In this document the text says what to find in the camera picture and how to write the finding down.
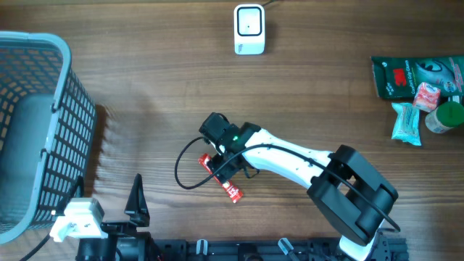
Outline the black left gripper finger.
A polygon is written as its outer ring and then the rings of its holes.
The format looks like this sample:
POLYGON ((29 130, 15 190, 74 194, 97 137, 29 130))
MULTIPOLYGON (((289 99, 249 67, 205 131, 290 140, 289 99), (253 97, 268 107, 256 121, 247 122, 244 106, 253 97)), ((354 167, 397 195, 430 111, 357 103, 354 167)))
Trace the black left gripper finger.
POLYGON ((128 215, 130 221, 138 227, 148 227, 150 224, 150 215, 144 196, 143 181, 139 173, 137 173, 134 178, 124 213, 128 215))
POLYGON ((64 196, 54 209, 55 212, 64 212, 66 206, 75 197, 81 197, 84 195, 84 179, 82 176, 78 176, 76 182, 70 187, 68 195, 64 196))

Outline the red snack stick packet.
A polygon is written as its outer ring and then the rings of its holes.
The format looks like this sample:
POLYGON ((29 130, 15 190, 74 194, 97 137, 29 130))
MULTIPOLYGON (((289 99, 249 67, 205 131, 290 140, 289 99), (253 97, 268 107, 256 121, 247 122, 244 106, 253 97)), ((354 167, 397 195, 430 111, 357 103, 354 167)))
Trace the red snack stick packet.
MULTIPOLYGON (((212 158, 208 154, 203 154, 198 159, 199 164, 210 174, 213 174, 212 171, 212 158)), ((244 195, 237 186, 235 186, 230 181, 220 181, 216 176, 214 180, 223 188, 223 190, 228 194, 229 198, 232 200, 233 203, 237 203, 242 196, 244 195)))

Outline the teal wet wipes packet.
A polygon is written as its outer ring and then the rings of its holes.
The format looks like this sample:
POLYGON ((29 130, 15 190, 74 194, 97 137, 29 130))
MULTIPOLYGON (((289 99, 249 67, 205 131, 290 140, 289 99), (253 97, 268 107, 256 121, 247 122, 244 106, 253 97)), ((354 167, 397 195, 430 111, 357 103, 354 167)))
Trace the teal wet wipes packet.
POLYGON ((421 146, 419 133, 421 111, 411 103, 392 103, 391 106, 397 113, 391 138, 413 146, 421 146))

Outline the green 3M glove packet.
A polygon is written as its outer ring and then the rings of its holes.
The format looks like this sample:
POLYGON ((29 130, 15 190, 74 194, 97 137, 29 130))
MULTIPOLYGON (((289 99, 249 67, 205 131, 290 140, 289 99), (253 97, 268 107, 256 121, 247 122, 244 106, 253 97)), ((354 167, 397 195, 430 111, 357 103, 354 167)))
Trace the green 3M glove packet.
POLYGON ((463 56, 371 57, 377 96, 382 99, 415 97, 418 86, 428 83, 441 95, 463 95, 463 56))

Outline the red white tissue packet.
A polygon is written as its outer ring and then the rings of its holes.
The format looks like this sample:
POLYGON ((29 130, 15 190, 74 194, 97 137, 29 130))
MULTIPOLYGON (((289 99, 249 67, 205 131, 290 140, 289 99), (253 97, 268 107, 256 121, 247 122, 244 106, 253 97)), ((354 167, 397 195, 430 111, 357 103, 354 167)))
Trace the red white tissue packet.
POLYGON ((424 112, 432 112, 437 108, 441 89, 429 83, 422 82, 418 86, 413 106, 424 112))

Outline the green lid jar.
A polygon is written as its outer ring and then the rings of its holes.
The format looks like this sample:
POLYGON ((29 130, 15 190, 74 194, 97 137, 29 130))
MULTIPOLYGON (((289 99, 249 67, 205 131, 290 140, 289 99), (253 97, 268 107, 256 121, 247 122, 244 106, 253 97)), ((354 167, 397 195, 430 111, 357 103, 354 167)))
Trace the green lid jar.
POLYGON ((463 124, 463 105, 447 101, 427 114, 426 127, 433 133, 445 133, 463 124))

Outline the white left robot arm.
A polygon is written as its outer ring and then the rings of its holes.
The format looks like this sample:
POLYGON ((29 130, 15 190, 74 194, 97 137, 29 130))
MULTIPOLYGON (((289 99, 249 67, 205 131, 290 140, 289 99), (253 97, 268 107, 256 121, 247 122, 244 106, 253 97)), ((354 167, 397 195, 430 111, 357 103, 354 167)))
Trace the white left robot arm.
POLYGON ((149 232, 139 228, 150 224, 144 197, 143 182, 136 174, 124 213, 126 221, 104 222, 104 210, 99 201, 89 197, 74 197, 81 189, 79 177, 70 195, 61 199, 52 215, 57 219, 49 233, 55 242, 67 237, 79 240, 76 260, 163 260, 163 253, 149 232))

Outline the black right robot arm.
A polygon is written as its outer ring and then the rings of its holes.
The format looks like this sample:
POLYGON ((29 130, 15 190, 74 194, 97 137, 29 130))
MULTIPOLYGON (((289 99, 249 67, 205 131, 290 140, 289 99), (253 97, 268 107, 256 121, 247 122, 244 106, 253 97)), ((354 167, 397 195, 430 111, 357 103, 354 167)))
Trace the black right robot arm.
POLYGON ((252 123, 241 127, 213 112, 199 132, 216 155, 204 167, 221 183, 238 171, 266 170, 293 181, 327 221, 341 234, 340 250, 352 260, 366 260, 373 252, 383 223, 399 194, 357 150, 341 145, 335 152, 304 148, 277 138, 252 123))

